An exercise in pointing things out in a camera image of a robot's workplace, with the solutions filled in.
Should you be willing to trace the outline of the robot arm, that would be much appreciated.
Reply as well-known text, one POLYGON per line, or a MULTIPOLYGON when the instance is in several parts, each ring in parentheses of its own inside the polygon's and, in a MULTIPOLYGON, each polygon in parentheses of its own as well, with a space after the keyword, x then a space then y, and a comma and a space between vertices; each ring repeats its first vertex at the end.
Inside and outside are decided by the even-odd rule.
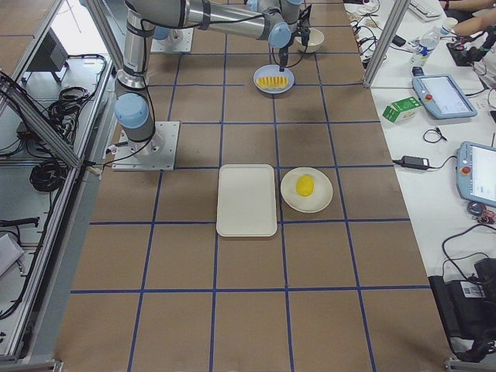
POLYGON ((287 46, 296 31, 300 1, 248 1, 243 8, 215 1, 152 1, 143 18, 171 29, 195 27, 287 46))
POLYGON ((291 43, 300 6, 299 1, 248 1, 244 9, 211 1, 127 1, 125 50, 123 66, 117 71, 114 113, 131 154, 139 160, 156 160, 165 145, 147 77, 157 27, 245 36, 280 49, 291 43))

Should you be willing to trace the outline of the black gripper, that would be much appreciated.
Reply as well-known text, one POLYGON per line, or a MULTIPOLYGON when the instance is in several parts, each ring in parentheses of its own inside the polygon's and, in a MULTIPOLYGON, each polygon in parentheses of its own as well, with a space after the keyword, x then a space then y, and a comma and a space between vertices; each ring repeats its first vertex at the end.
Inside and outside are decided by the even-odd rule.
POLYGON ((289 59, 288 46, 280 48, 278 50, 279 72, 284 73, 285 67, 288 65, 288 59, 289 59))
POLYGON ((311 31, 310 31, 309 19, 310 19, 311 11, 312 11, 312 7, 310 5, 299 11, 296 37, 299 37, 302 43, 307 43, 310 38, 311 31))

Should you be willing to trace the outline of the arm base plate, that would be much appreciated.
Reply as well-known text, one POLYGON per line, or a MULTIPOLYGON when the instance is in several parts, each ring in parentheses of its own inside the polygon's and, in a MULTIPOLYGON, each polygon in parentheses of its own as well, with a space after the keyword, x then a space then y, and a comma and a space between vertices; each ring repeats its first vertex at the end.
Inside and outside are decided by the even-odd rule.
POLYGON ((121 131, 121 142, 113 153, 111 163, 114 171, 172 171, 175 165, 177 142, 180 131, 179 122, 156 122, 156 131, 146 147, 135 154, 133 150, 140 147, 129 142, 124 130, 121 131))
POLYGON ((190 53, 193 33, 193 29, 168 29, 158 26, 154 31, 151 53, 190 53))

